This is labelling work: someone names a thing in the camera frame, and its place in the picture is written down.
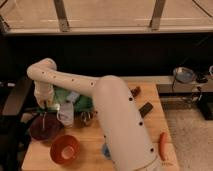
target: red bowl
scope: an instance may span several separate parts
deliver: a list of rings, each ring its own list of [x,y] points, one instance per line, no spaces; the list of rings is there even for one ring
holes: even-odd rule
[[[79,149],[80,145],[75,137],[71,135],[63,135],[52,143],[50,156],[57,164],[70,164],[76,159]]]

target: black wall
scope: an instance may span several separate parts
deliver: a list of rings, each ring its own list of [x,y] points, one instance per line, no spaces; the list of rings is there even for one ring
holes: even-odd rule
[[[0,50],[0,79],[26,74],[45,57],[76,74],[171,75],[180,65],[206,72],[213,64],[213,33],[7,36],[0,37]]]

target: black surface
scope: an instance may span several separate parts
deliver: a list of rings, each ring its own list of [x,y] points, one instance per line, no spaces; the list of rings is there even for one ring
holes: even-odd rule
[[[0,37],[0,80],[16,79],[45,57],[75,74],[173,75],[185,66],[206,72],[213,63],[213,33]]]
[[[203,93],[197,106],[206,120],[213,120],[213,93]]]
[[[31,90],[32,80],[22,77],[11,90],[4,104],[2,115],[22,115],[24,104]]]

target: blue object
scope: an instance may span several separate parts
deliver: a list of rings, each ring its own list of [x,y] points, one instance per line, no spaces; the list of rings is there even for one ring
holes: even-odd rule
[[[109,149],[106,145],[106,143],[103,144],[102,146],[102,154],[107,158],[107,159],[111,159],[111,156],[110,156],[110,152],[109,152]]]

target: bowl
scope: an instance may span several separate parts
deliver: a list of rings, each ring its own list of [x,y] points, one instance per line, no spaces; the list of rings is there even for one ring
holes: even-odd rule
[[[196,74],[193,70],[186,67],[178,67],[173,71],[175,79],[180,83],[191,83],[195,81]]]
[[[80,145],[75,137],[71,135],[63,135],[52,143],[50,156],[57,164],[70,164],[77,158],[79,149]]]
[[[47,141],[55,138],[61,129],[61,123],[53,114],[38,116],[30,126],[30,136],[37,141]]]

